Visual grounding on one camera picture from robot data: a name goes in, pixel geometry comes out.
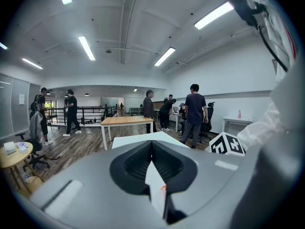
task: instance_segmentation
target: cable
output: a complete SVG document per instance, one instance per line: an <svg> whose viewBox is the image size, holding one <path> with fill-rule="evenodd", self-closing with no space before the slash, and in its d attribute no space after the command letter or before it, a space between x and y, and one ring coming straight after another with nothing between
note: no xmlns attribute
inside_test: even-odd
<svg viewBox="0 0 305 229"><path fill-rule="evenodd" d="M282 69L287 72L288 69L286 68L286 66L282 63L282 61L276 56L276 54L272 51L272 49L270 48L270 46L268 45L268 43L266 42L266 39L264 38L262 31L261 31L261 27L259 25L257 25L257 29L259 34L261 35L263 42L266 46L266 48L269 50L269 52L272 54L272 56L275 58L275 60L280 64L280 66L282 67Z"/></svg>

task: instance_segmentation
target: black pants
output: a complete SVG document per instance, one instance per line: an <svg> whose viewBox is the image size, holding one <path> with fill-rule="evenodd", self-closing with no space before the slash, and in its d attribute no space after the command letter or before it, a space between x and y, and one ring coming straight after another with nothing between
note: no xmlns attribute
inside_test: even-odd
<svg viewBox="0 0 305 229"><path fill-rule="evenodd" d="M156 124L154 122L152 123L152 127L153 127L153 132L157 132ZM146 124L146 133L150 133L150 132L151 132L151 124Z"/></svg>
<svg viewBox="0 0 305 229"><path fill-rule="evenodd" d="M76 126L76 128L77 128L78 131L81 130L80 124L78 123L77 118L76 118L76 114L69 114L69 113L68 113L67 134L70 134L72 122L75 124L75 126Z"/></svg>
<svg viewBox="0 0 305 229"><path fill-rule="evenodd" d="M161 128L166 129L167 128L167 124L168 124L168 114L163 114L160 112L160 125Z"/></svg>
<svg viewBox="0 0 305 229"><path fill-rule="evenodd" d="M198 137L199 137L199 133L200 133L200 129L201 129L201 124L191 124L191 123L186 121L184 123L184 128L185 128L185 131L183 132L181 142L182 143L186 142L187 138L189 137L191 128L193 128L192 147L195 147L196 144L197 144Z"/></svg>

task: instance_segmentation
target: gray wall panel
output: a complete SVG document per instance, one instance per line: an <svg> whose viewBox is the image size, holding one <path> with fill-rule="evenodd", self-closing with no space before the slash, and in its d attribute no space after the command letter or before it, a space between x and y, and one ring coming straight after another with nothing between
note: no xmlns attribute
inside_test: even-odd
<svg viewBox="0 0 305 229"><path fill-rule="evenodd" d="M30 83L14 79L11 91L11 117L13 132L29 128L29 87ZM24 94L24 104L19 105L19 94Z"/></svg>

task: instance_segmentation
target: black t-shirt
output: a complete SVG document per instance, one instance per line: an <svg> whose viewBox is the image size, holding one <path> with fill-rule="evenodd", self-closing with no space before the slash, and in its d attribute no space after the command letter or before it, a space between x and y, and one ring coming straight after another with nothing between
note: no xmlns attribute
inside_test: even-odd
<svg viewBox="0 0 305 229"><path fill-rule="evenodd" d="M205 98L200 94L188 94L185 106L188 106L186 121L191 124L200 124L203 116L202 108L206 106Z"/></svg>
<svg viewBox="0 0 305 229"><path fill-rule="evenodd" d="M69 104L73 104L73 106L68 109L68 114L76 115L77 114L77 100L74 96L69 98Z"/></svg>
<svg viewBox="0 0 305 229"><path fill-rule="evenodd" d="M167 102L162 105L162 107L160 109L160 113L162 113L164 115L168 115L172 105L173 105L172 101L167 100Z"/></svg>
<svg viewBox="0 0 305 229"><path fill-rule="evenodd" d="M42 109L42 104L46 103L46 98L42 95L38 95L38 104L40 104L40 109ZM44 113L44 110L39 110L39 112L42 114L42 117L45 118L46 115Z"/></svg>

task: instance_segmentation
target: wooden floor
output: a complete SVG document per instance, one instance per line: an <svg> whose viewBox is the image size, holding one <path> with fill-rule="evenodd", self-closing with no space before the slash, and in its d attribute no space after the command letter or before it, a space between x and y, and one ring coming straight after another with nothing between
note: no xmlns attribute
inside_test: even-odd
<svg viewBox="0 0 305 229"><path fill-rule="evenodd" d="M156 127L158 131L161 131L159 121L156 121ZM175 122L169 123L170 131L166 132L171 137L180 140L178 138L178 133L175 131ZM48 137L53 141L52 145L44 146L44 148L37 152L40 155L45 154L47 157L55 158L60 156L58 160L46 160L51 166L47 168L46 165L37 164L35 167L36 172L44 179L47 180L51 176L57 174L61 170L67 168L70 164L76 160L95 153L103 152L104 145L102 142L102 134L100 128L81 128L81 134L75 134L76 130L71 131L70 137L63 137L62 135L66 133L66 128L61 126L58 129L58 126L53 126L52 129L49 127ZM111 136L112 139L120 136L130 136L130 135L141 135L146 133L146 125L129 125L129 126L118 126L111 127ZM109 141L108 131L105 132L108 149L112 148L112 141ZM191 146L191 139L188 139L186 145ZM202 144L197 143L197 149L204 150L209 145L209 139L202 138ZM21 174L24 176L25 173L22 170L22 165L18 166L21 170Z"/></svg>

